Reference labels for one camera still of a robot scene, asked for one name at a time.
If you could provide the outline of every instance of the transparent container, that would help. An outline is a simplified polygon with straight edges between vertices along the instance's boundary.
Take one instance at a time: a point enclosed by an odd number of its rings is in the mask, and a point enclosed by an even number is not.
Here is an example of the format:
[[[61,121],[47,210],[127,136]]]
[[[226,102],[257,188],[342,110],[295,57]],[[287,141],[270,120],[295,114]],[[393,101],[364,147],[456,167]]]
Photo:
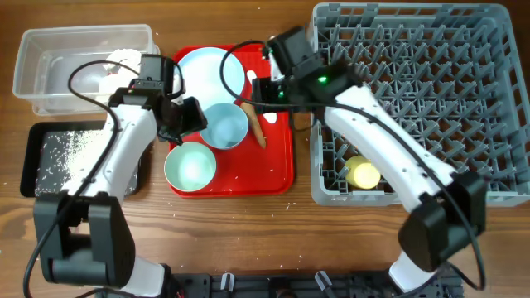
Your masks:
[[[105,60],[118,49],[159,53],[151,28],[143,24],[28,30],[18,50],[13,94],[32,103],[37,115],[101,112],[70,93],[68,78],[80,65]],[[92,99],[109,96],[99,93],[99,81],[106,75],[102,65],[91,65],[75,76],[72,86]]]

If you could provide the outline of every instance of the gray wire dish rack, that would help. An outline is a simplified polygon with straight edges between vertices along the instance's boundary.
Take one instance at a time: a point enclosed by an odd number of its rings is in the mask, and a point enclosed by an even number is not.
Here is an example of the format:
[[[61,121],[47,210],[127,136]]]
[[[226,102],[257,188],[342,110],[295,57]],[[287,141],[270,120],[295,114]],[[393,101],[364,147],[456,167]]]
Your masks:
[[[488,205],[530,199],[530,103],[504,6],[321,3],[307,34],[328,63],[355,63],[389,114],[429,152],[490,179]],[[357,154],[341,135],[313,127],[313,200],[399,203],[384,177],[374,190],[346,182],[344,164]]]

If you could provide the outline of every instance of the table surface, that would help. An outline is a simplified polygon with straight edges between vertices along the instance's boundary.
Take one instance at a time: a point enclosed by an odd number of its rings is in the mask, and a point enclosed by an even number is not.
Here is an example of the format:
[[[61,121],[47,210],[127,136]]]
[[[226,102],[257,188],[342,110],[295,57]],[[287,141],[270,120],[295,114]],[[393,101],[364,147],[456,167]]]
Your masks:
[[[99,1],[3,0],[0,4],[0,297],[22,296],[22,274],[36,245],[33,199],[19,183],[30,127],[42,121],[101,118],[39,118],[12,94],[12,74],[22,33],[31,28],[127,23],[148,24],[163,54],[184,46],[265,39],[308,22],[316,1]],[[530,70],[528,5],[505,1],[523,69]],[[298,125],[305,118],[296,120]],[[211,275],[348,272],[388,268],[400,247],[401,206],[326,208],[311,198],[309,132],[295,135],[296,179],[284,195],[186,200],[175,197],[163,175],[167,144],[152,152],[148,185],[123,204],[137,253],[174,272]],[[488,273],[481,297],[530,296],[530,204],[488,209],[488,231],[479,238]],[[470,248],[452,261],[476,279]],[[31,289],[37,297],[68,297],[89,288],[47,284],[37,264]]]

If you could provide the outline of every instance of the red tray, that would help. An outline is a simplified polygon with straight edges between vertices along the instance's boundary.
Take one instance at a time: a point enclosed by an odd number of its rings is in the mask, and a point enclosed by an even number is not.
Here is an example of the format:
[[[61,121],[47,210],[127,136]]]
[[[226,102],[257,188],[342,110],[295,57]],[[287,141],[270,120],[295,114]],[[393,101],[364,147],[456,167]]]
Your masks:
[[[203,46],[189,46],[183,48],[173,56],[179,61],[189,52]],[[231,46],[215,46],[228,50]],[[246,46],[237,50],[234,55],[243,65],[245,74],[253,70],[258,77],[270,76],[270,65],[262,60],[261,46]],[[250,99],[252,88],[245,78],[243,97]],[[187,199],[221,198],[250,195],[279,195],[291,187],[294,181],[294,165],[292,152],[292,134],[289,127],[288,113],[279,113],[277,121],[271,124],[263,115],[258,115],[263,135],[267,139],[267,148],[262,149],[252,129],[244,140],[234,149],[219,150],[208,146],[194,133],[184,138],[184,142],[199,142],[206,145],[215,155],[217,171],[214,179],[202,190],[182,192],[173,187],[173,192]],[[170,143],[170,151],[175,144]]]

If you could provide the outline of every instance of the light green bowl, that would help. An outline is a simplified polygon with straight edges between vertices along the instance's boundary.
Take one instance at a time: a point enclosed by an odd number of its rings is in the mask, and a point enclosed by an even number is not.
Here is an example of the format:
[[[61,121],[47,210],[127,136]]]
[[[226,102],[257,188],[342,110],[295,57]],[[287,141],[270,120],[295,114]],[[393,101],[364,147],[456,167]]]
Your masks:
[[[208,147],[197,142],[186,142],[169,152],[164,163],[164,174],[171,186],[191,192],[207,186],[214,178],[216,168],[214,153]]]

